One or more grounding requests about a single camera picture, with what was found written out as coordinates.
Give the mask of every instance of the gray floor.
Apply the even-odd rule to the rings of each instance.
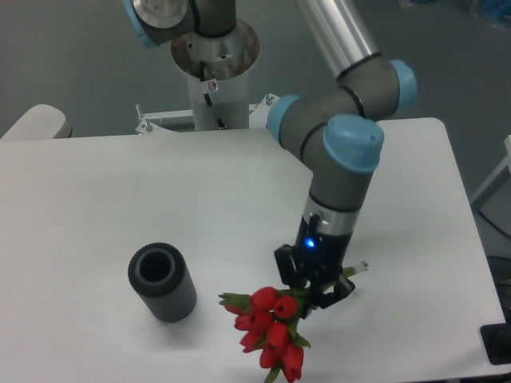
[[[418,75],[418,104],[396,117],[444,121],[470,194],[503,158],[511,134],[511,30],[474,20],[469,0],[405,10],[397,0],[357,4],[381,51]],[[251,102],[267,92],[314,98],[335,87],[292,1],[238,0],[238,9],[262,45]],[[3,0],[0,52],[0,136],[41,103],[62,110],[75,136],[132,134],[136,103],[146,112],[189,107],[169,45],[143,49],[121,0]],[[507,231],[510,197],[507,185],[485,207]],[[509,241],[477,222],[487,254],[511,255]]]

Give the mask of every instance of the white table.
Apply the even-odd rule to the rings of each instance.
[[[444,126],[382,127],[345,261],[370,270],[300,324],[303,381],[509,372],[481,345],[504,318]],[[0,144],[0,381],[262,383],[216,295],[282,286],[273,251],[294,241],[310,179],[265,131]],[[155,241],[180,249],[198,292],[174,325],[127,278]]]

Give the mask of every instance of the red flower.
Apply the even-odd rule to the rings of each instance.
[[[277,299],[275,306],[273,307],[275,314],[280,319],[289,319],[298,311],[298,305],[296,299],[290,295],[284,295]]]
[[[273,318],[273,315],[271,315],[268,312],[255,313],[255,314],[252,314],[252,316],[254,317],[253,329],[255,331],[259,331],[261,333],[266,333],[266,331],[270,328],[270,326],[275,321],[275,319]]]
[[[302,377],[303,347],[289,343],[282,352],[283,372],[289,383]]]
[[[254,330],[258,333],[265,333],[274,321],[273,315],[268,312],[242,314],[236,318],[234,328],[240,331]]]
[[[268,347],[276,353],[281,353],[290,341],[290,334],[287,326],[282,322],[274,322],[268,330],[267,336]]]
[[[258,331],[248,331],[247,334],[241,339],[240,344],[244,346],[244,353],[250,353],[255,349],[262,349],[263,347],[255,348],[258,341],[261,340],[263,334]]]
[[[253,326],[251,314],[242,314],[234,321],[234,328],[240,331],[250,331]]]
[[[236,315],[241,315],[244,313],[244,310],[238,306],[224,306],[224,307],[229,313],[233,313]]]
[[[272,350],[268,345],[266,345],[261,353],[261,358],[259,359],[259,364],[264,369],[270,369],[274,365],[276,365],[280,360],[280,356]]]
[[[273,287],[263,287],[250,297],[250,305],[252,311],[269,311],[273,309],[276,300],[277,290]]]

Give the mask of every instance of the silver metal tube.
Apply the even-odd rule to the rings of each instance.
[[[187,0],[133,0],[138,17],[155,28],[172,28],[179,24],[188,9]]]
[[[378,52],[351,0],[296,0],[334,76]]]

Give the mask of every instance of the black cylindrical object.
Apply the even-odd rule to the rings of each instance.
[[[163,322],[178,322],[195,307],[196,290],[183,255],[167,243],[142,247],[129,263],[128,278],[154,316]]]

